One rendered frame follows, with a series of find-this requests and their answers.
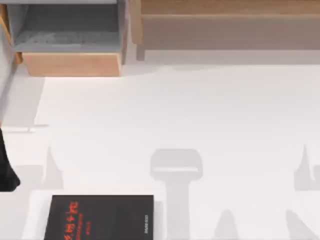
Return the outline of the pale wooden drawer front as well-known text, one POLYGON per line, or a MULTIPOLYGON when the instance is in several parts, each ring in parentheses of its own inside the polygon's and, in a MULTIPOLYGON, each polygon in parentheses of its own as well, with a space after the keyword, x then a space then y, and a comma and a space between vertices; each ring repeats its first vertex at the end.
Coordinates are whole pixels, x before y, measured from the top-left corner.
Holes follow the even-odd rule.
POLYGON ((118 77, 120 53, 24 52, 23 62, 33 77, 118 77))

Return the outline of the wooden open shelf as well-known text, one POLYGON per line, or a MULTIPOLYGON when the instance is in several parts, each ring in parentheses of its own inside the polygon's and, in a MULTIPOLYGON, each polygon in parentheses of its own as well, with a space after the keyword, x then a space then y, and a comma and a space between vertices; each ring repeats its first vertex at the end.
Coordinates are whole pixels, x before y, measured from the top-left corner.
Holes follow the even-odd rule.
POLYGON ((128 0, 132 42, 152 51, 320 50, 320 0, 128 0))

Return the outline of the black book with red print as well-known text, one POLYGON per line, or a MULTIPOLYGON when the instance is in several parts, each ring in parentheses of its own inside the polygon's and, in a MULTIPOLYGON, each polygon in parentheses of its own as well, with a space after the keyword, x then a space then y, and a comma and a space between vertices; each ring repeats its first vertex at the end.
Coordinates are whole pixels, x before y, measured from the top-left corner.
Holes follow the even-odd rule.
POLYGON ((153 195, 53 195, 43 240, 154 240, 153 195))

